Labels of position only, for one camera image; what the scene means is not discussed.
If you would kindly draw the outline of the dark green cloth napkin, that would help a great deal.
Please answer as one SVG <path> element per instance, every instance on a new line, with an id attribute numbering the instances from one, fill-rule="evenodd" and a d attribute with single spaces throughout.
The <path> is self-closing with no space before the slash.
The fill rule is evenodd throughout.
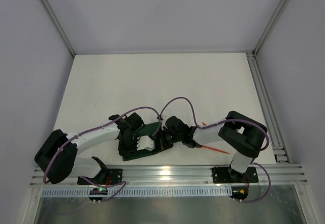
<path id="1" fill-rule="evenodd" d="M 125 148 L 122 144 L 119 144 L 118 150 L 120 156 L 122 156 L 122 160 L 131 161 L 147 156 L 152 156 L 167 150 L 167 146 L 163 145 L 162 141 L 162 131 L 159 131 L 154 135 L 154 132 L 158 129 L 158 122 L 150 123 L 144 125 L 137 132 L 133 133 L 135 136 L 135 140 L 133 145 L 130 148 Z M 149 141 L 149 144 L 153 145 L 153 149 L 150 150 L 147 147 L 144 149 L 140 149 L 138 147 L 138 143 L 144 142 L 145 140 Z"/>

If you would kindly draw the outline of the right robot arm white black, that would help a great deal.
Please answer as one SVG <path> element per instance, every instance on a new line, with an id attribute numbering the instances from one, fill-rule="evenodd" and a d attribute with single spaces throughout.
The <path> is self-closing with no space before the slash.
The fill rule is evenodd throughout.
<path id="1" fill-rule="evenodd" d="M 164 143 L 181 142 L 189 148 L 201 148 L 209 143 L 225 141 L 236 153 L 229 165 L 228 174 L 233 182 L 247 177 L 248 166 L 270 143 L 268 129 L 261 123 L 231 111 L 225 119 L 204 126 L 188 126 L 172 116 L 160 130 Z"/>

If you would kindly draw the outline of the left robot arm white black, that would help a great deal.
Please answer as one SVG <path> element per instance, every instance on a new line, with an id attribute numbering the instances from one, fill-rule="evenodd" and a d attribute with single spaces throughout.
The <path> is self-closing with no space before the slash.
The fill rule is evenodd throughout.
<path id="1" fill-rule="evenodd" d="M 129 136 L 144 125 L 142 118 L 133 113 L 129 117 L 109 117 L 107 123 L 80 133 L 67 134 L 53 131 L 35 155 L 35 162 L 44 173 L 44 183 L 58 184 L 68 177 L 78 177 L 79 184 L 109 184 L 110 170 L 96 156 L 78 155 L 101 143 L 113 141 L 119 135 Z"/>

